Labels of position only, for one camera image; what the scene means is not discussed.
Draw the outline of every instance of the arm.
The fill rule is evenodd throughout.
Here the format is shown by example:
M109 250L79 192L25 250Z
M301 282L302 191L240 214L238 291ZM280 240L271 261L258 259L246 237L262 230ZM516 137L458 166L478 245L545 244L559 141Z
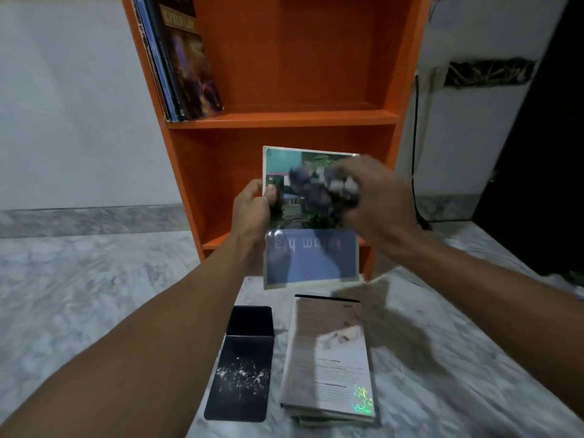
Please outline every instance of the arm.
M244 279L263 241L268 199L254 180L235 199L231 235L199 267L69 361L0 427L0 437L182 437Z
M471 318L508 355L584 416L584 305L573 296L445 245L415 224L411 191L369 157L339 163L360 183L346 214L374 247Z

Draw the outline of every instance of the person's right arm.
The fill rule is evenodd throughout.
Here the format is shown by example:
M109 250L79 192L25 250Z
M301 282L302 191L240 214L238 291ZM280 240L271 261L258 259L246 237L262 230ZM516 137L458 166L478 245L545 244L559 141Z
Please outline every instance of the person's right arm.
M463 311L584 418L584 303L423 232L416 226L411 189L375 159L362 156L337 165L361 188L359 206L345 215L359 235Z

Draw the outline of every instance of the book on shelf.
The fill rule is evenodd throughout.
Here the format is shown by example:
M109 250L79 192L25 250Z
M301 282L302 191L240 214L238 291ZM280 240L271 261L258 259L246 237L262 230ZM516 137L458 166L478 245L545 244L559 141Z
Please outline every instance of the book on shelf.
M222 111L193 0L132 1L165 118L195 120Z
M302 168L310 174L307 186L313 182L313 192L327 200L319 178L334 161L355 155L263 147L263 190L269 184L278 190L277 203L270 208L266 233L264 288L359 279L357 234L344 227L340 214L330 204L313 205L290 178L293 171Z
M359 301L295 295L280 404L309 427L375 422Z

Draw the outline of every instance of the black door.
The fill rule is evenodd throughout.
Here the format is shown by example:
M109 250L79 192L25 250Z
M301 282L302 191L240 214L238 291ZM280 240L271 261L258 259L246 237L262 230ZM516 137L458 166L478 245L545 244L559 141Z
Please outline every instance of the black door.
M539 274L584 269L581 4L568 2L472 217Z

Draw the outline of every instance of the forearm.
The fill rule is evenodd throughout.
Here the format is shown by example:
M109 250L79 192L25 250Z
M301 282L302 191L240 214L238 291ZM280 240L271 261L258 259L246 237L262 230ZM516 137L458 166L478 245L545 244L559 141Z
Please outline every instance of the forearm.
M248 250L230 236L59 369L0 436L184 436L221 346Z
M463 311L506 353L584 415L584 310L571 295L441 243L404 239L394 259Z

